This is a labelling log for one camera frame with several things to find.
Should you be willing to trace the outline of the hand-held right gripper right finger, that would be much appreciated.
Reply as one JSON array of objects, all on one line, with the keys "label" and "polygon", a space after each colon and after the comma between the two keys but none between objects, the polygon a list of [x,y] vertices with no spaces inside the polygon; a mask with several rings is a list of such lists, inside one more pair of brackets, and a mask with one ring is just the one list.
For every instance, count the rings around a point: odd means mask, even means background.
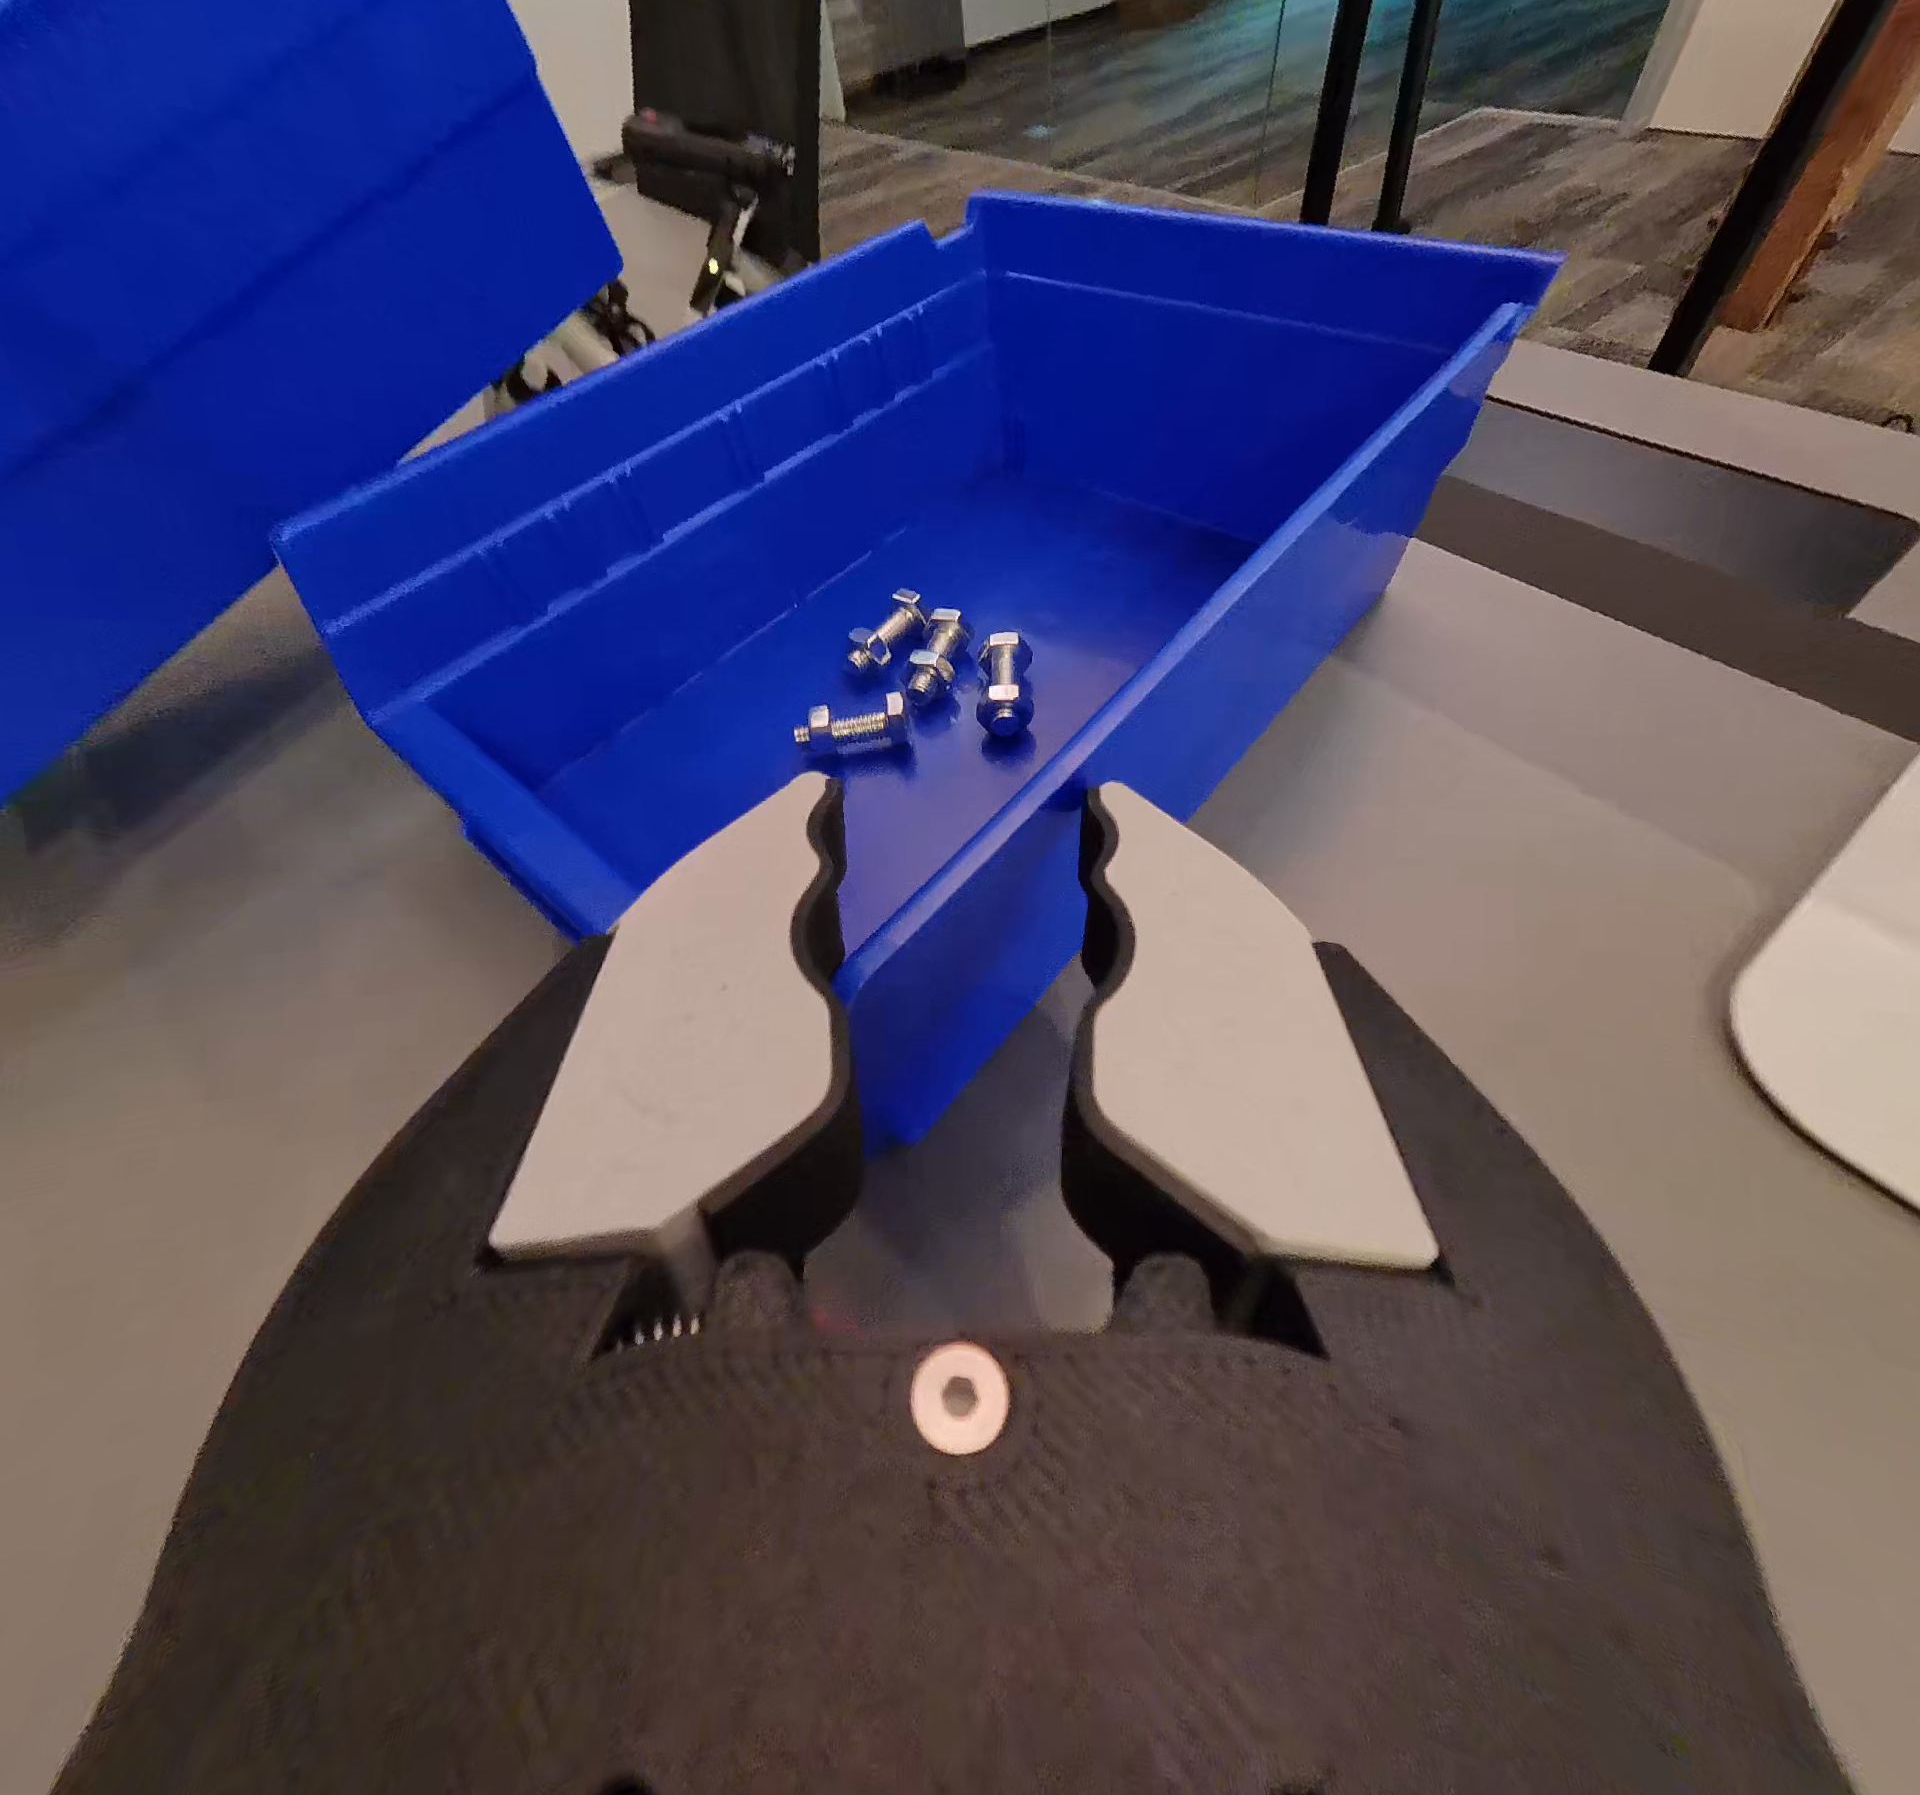
[{"label": "hand-held right gripper right finger", "polygon": [[1306,925],[1115,781],[1085,796],[1079,883],[1059,1183],[1114,1314],[1177,1271],[1210,1326],[1309,1335],[1298,1269],[1430,1277],[1441,1244]]}]

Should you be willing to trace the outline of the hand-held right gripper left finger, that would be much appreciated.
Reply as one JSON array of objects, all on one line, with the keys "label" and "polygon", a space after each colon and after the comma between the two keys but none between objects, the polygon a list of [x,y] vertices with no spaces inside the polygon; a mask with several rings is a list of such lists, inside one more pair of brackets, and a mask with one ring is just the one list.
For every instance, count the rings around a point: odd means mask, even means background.
[{"label": "hand-held right gripper left finger", "polygon": [[488,1233],[508,1266],[620,1260],[602,1338],[695,1335],[736,1255],[802,1284],[852,1215],[845,870],[845,792],[803,772],[608,931]]}]

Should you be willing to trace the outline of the long blue plastic bin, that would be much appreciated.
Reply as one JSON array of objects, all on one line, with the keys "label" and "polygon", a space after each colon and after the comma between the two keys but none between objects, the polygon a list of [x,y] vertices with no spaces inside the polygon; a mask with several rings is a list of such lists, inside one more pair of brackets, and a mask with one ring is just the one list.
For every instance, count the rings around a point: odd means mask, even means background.
[{"label": "long blue plastic bin", "polygon": [[1,0],[3,797],[614,272],[506,0]]},{"label": "long blue plastic bin", "polygon": [[979,193],[287,522],[373,733],[579,938],[799,772],[895,589],[1032,651],[845,772],[871,1147],[1077,953],[1080,796],[1176,818],[1379,601],[1549,258]]}]

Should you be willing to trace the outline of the grey desk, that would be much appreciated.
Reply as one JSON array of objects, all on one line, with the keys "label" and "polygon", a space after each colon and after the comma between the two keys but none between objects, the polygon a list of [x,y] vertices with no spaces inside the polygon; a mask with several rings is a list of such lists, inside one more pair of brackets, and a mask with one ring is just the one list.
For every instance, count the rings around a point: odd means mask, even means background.
[{"label": "grey desk", "polygon": [[[1624,1263],[1860,1791],[1915,1791],[1915,1217],[1759,1098],[1727,990],[1913,739],[1422,537],[1198,812]],[[279,576],[3,815],[3,1791],[295,1263],[558,949]]]}]

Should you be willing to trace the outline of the clear sign stand white base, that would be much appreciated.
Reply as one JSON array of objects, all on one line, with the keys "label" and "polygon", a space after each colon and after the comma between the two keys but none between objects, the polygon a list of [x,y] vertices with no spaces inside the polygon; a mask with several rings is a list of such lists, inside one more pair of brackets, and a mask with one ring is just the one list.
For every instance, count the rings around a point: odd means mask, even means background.
[{"label": "clear sign stand white base", "polygon": [[1732,979],[1747,1081],[1814,1147],[1918,1207],[1918,767]]}]

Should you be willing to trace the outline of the grey table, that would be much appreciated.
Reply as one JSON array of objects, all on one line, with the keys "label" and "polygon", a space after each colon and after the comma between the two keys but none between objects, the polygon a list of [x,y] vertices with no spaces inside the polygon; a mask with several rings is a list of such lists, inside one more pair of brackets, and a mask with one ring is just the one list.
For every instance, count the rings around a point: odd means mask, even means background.
[{"label": "grey table", "polygon": [[[538,65],[541,87],[560,120],[568,145],[588,175],[588,193],[597,199],[612,246],[620,252],[617,285],[630,314],[658,341],[694,322],[689,292],[705,260],[706,222],[651,199],[631,183],[631,170],[608,175],[595,162],[610,155],[620,122],[634,113],[630,0],[506,0],[519,32]],[[825,134],[825,120],[845,115],[845,98],[831,47],[827,0],[812,0],[811,38],[812,71],[819,94],[812,145]],[[601,334],[582,309],[517,360],[517,394],[538,399],[541,384],[582,379],[589,367],[605,367],[617,355],[610,338]],[[436,439],[468,434],[485,419],[511,414],[516,386],[508,379],[484,390],[445,423]]]}]

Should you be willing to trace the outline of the black controller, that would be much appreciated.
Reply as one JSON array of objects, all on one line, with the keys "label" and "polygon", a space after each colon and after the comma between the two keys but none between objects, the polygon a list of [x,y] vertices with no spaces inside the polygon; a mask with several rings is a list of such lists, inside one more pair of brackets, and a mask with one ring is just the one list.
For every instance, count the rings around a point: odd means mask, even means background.
[{"label": "black controller", "polygon": [[729,203],[750,211],[792,179],[798,152],[765,132],[706,132],[658,108],[637,108],[620,128],[634,184],[684,213]]}]

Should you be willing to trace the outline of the grey bench seat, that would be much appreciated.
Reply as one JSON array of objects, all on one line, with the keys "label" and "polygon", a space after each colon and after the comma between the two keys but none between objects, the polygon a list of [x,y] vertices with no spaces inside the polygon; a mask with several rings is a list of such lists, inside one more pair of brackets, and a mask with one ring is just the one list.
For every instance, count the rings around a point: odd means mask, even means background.
[{"label": "grey bench seat", "polygon": [[871,38],[872,85],[957,81],[969,71],[961,0],[854,0]]}]

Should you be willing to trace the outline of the wooden support post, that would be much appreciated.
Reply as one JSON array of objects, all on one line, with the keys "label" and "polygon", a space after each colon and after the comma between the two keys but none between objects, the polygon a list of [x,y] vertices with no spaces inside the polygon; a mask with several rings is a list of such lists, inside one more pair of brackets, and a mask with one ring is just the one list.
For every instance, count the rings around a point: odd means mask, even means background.
[{"label": "wooden support post", "polygon": [[1918,0],[1836,0],[1648,358],[1682,375],[1770,319],[1860,197],[1918,89]]}]

